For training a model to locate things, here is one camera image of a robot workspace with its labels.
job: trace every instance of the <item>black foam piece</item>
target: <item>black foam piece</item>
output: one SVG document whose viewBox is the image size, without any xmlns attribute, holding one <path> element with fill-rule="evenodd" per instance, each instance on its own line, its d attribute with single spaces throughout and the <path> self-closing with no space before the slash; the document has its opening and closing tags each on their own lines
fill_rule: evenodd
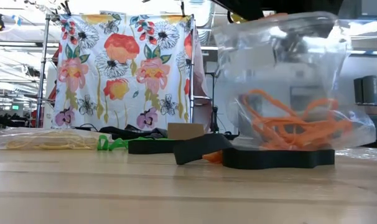
<svg viewBox="0 0 377 224">
<path fill-rule="evenodd" d="M 128 142 L 129 154 L 173 153 L 174 147 L 182 141 L 173 140 L 132 140 Z"/>
<path fill-rule="evenodd" d="M 223 165 L 234 169 L 268 169 L 279 167 L 314 168 L 335 164 L 335 151 L 244 151 L 237 150 L 222 134 L 206 134 L 182 141 L 174 147 L 176 164 L 202 159 L 205 154 L 223 151 Z"/>
</svg>

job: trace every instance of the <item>metal stand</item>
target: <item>metal stand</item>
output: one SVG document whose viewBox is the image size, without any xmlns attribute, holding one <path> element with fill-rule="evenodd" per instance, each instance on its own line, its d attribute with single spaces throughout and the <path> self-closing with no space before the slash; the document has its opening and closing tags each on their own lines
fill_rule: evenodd
<svg viewBox="0 0 377 224">
<path fill-rule="evenodd" d="M 41 122 L 42 114 L 42 100 L 44 97 L 44 80 L 45 80 L 45 65 L 46 65 L 46 53 L 47 53 L 47 39 L 49 37 L 49 24 L 50 15 L 46 14 L 46 24 L 45 24 L 45 35 L 42 50 L 42 61 L 40 65 L 40 77 L 39 77 L 39 87 L 38 87 L 38 98 L 37 98 L 37 117 L 35 121 L 35 127 L 39 128 Z"/>
<path fill-rule="evenodd" d="M 191 46 L 192 46 L 192 58 L 191 58 L 191 68 L 190 68 L 190 123 L 194 123 L 194 106 L 195 100 L 209 100 L 212 101 L 210 97 L 207 96 L 195 96 L 194 95 L 194 59 L 195 59 L 195 36 L 197 34 L 197 27 L 195 26 L 194 14 L 192 16 L 192 35 L 191 35 Z"/>
</svg>

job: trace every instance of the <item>bundle of yellow string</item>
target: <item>bundle of yellow string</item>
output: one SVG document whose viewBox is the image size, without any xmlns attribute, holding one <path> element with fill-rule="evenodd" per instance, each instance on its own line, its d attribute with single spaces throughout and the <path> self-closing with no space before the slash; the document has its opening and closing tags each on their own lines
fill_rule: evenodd
<svg viewBox="0 0 377 224">
<path fill-rule="evenodd" d="M 44 133 L 21 134 L 6 143 L 6 149 L 43 149 L 43 150 L 95 150 L 98 138 L 82 136 L 74 130 L 50 131 Z"/>
</svg>

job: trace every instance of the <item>clear plastic bag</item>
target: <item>clear plastic bag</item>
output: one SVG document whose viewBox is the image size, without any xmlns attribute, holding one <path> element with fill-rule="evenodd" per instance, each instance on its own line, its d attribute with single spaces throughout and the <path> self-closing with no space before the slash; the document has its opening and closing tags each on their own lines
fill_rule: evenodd
<svg viewBox="0 0 377 224">
<path fill-rule="evenodd" d="M 375 141 L 370 118 L 339 94 L 351 49 L 339 20 L 311 12 L 214 30 L 227 113 L 242 150 L 319 150 Z"/>
<path fill-rule="evenodd" d="M 96 150 L 103 133 L 77 129 L 7 128 L 0 130 L 0 149 Z"/>
</svg>

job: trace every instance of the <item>black and white flower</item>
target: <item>black and white flower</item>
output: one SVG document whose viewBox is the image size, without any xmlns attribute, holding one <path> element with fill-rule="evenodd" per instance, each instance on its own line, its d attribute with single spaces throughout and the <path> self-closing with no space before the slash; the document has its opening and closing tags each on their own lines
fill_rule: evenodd
<svg viewBox="0 0 377 224">
<path fill-rule="evenodd" d="M 124 76 L 129 68 L 127 64 L 109 58 L 106 52 L 97 55 L 95 63 L 100 75 L 110 79 Z"/>
<path fill-rule="evenodd" d="M 79 24 L 77 31 L 78 45 L 81 49 L 91 49 L 97 44 L 97 41 L 99 41 L 99 33 L 89 24 Z"/>
<path fill-rule="evenodd" d="M 192 62 L 191 58 L 184 51 L 182 51 L 176 55 L 176 62 L 180 72 L 186 74 L 186 77 L 189 78 Z"/>
<path fill-rule="evenodd" d="M 171 49 L 176 46 L 179 31 L 166 21 L 157 22 L 154 27 L 154 37 L 161 49 Z"/>
<path fill-rule="evenodd" d="M 186 34 L 189 34 L 191 30 L 193 29 L 192 27 L 192 17 L 187 17 L 185 19 L 182 19 L 182 21 L 179 22 L 179 26 L 184 28 L 184 32 Z"/>
<path fill-rule="evenodd" d="M 161 106 L 161 114 L 169 114 L 171 116 L 175 115 L 175 110 L 177 110 L 177 103 L 172 102 L 172 95 L 166 94 L 164 100 L 159 101 Z"/>
<path fill-rule="evenodd" d="M 84 99 L 78 99 L 79 113 L 82 115 L 93 115 L 97 109 L 97 104 L 90 101 L 90 95 L 85 95 Z"/>
<path fill-rule="evenodd" d="M 120 20 L 113 20 L 101 23 L 99 26 L 100 28 L 104 29 L 104 34 L 116 34 L 119 31 L 119 24 L 121 23 Z"/>
</svg>

